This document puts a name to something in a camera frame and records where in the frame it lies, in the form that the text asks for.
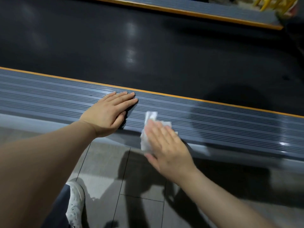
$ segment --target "grooved metal cladding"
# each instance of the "grooved metal cladding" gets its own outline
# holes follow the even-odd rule
[[[154,5],[178,10],[191,11],[201,14],[215,15],[226,18],[240,19],[271,25],[280,25],[274,11],[254,11],[235,6],[218,5],[192,0],[121,0],[135,3]]]
[[[125,91],[98,84],[0,70],[0,111],[6,114],[74,122],[106,94]],[[124,130],[141,132],[146,111],[171,121],[187,142],[230,146],[304,158],[304,119],[233,106],[135,92],[138,104]]]

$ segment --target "yellow object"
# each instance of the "yellow object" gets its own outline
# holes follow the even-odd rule
[[[278,10],[281,14],[285,14],[297,0],[256,0],[253,5],[258,6],[261,1],[263,1],[263,5],[260,11],[272,8]]]

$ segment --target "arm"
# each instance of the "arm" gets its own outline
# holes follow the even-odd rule
[[[3,227],[39,227],[84,149],[115,132],[134,93],[111,93],[57,131],[0,147],[0,221]]]
[[[145,154],[148,161],[163,176],[178,184],[217,227],[276,227],[204,176],[170,127],[150,120],[145,132],[155,155]]]

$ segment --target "hand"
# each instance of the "hand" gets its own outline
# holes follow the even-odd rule
[[[155,155],[145,156],[159,173],[180,186],[197,171],[187,147],[169,126],[149,120],[145,132]]]
[[[114,133],[125,119],[125,110],[137,103],[135,93],[110,93],[87,109],[79,121],[89,123],[96,131],[96,137]]]

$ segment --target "person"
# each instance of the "person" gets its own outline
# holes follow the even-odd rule
[[[108,94],[77,122],[3,145],[0,148],[2,227],[82,227],[83,189],[75,182],[65,183],[90,142],[119,128],[125,110],[138,101],[134,96],[127,92]],[[154,152],[145,154],[150,164],[179,185],[217,227],[275,227],[204,176],[170,127],[149,121],[145,132]]]

